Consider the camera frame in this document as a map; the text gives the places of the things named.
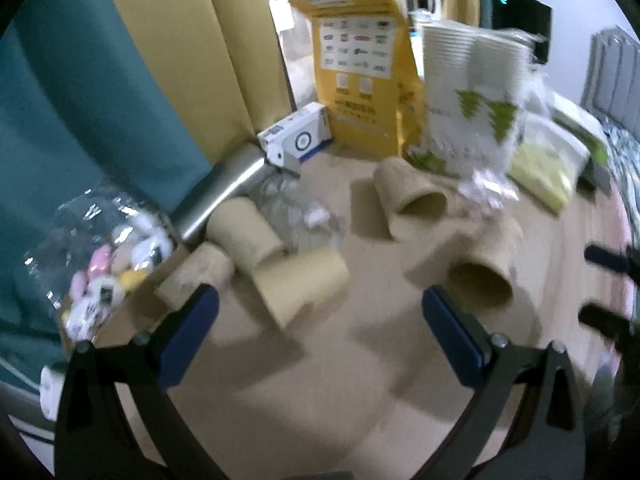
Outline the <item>black monitor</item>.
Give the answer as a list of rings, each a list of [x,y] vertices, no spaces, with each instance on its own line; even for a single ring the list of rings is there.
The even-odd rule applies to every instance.
[[[538,0],[491,0],[493,29],[519,29],[541,37],[535,42],[534,57],[538,64],[549,61],[552,7]]]

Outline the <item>white paper cup stack pack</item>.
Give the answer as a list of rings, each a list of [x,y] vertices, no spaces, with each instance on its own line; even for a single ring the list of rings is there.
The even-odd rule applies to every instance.
[[[533,40],[519,30],[440,20],[422,26],[422,44],[425,119],[406,159],[460,179],[476,170],[504,176],[524,112]]]

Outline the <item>white blue small box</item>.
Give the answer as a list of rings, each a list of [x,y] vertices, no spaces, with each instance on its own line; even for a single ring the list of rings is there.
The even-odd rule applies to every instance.
[[[258,143],[272,166],[300,174],[303,162],[332,141],[328,110],[311,102],[258,133]]]

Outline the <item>small clear sticker bag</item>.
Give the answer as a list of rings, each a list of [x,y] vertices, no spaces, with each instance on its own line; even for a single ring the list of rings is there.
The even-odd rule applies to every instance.
[[[471,177],[459,182],[457,191],[474,214],[484,218],[500,214],[520,200],[513,183],[490,169],[474,169]]]

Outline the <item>brown paper cup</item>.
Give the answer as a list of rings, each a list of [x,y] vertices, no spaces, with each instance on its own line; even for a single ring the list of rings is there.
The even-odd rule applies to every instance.
[[[483,222],[448,270],[456,296],[469,308],[501,308],[514,295],[512,268],[523,231],[511,216]]]
[[[232,259],[221,247],[203,242],[157,286],[155,293],[171,310],[179,310],[201,285],[213,286],[218,292],[225,290],[234,272]]]
[[[374,170],[373,183],[388,222],[406,217],[439,219],[446,214],[446,190],[403,158],[382,160]]]
[[[349,283],[349,270],[340,252],[323,246],[258,266],[253,282],[280,330],[301,314],[314,312]]]
[[[210,215],[206,237],[224,248],[244,274],[285,256],[285,244],[248,197],[222,202]]]

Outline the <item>yellow tissue pack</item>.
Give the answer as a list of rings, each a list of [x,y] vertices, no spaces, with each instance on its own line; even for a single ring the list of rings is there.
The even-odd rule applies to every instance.
[[[590,153],[576,136],[549,118],[527,113],[509,177],[548,211],[562,214],[572,200]]]

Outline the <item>plastic bag of toys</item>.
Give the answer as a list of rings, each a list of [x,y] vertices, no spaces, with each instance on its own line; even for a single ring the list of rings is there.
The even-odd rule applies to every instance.
[[[58,207],[24,266],[63,338],[93,340],[176,248],[160,208],[101,184]]]

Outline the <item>green white snack packs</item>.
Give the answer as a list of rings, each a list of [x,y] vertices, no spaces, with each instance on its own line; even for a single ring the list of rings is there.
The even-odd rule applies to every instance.
[[[598,165],[608,164],[608,142],[601,123],[581,106],[552,92],[551,118],[582,141]]]

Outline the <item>yellow paper bag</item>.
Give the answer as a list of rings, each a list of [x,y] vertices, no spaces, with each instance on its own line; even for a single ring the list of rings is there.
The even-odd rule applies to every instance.
[[[420,138],[423,84],[396,0],[288,0],[309,21],[333,139],[376,159]]]

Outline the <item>silver steel thermos bottle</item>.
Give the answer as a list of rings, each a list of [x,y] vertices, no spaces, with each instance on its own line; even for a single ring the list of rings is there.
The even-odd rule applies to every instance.
[[[244,143],[218,162],[169,215],[175,231],[186,245],[204,237],[209,217],[228,198],[245,196],[277,171],[261,148]]]

